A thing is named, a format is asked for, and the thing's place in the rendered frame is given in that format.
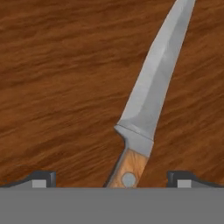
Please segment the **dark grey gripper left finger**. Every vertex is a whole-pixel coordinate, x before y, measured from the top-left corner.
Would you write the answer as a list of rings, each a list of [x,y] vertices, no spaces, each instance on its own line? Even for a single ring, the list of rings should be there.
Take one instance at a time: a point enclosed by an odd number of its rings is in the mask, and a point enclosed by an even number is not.
[[[56,186],[55,171],[34,171],[19,181],[0,185],[0,188],[50,188]]]

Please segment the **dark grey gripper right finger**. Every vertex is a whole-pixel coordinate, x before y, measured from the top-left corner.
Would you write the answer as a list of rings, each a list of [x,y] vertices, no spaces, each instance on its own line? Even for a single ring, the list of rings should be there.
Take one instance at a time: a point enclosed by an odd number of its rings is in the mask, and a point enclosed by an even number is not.
[[[214,182],[202,180],[190,171],[168,171],[166,177],[166,186],[172,188],[224,188],[224,185],[218,185]]]

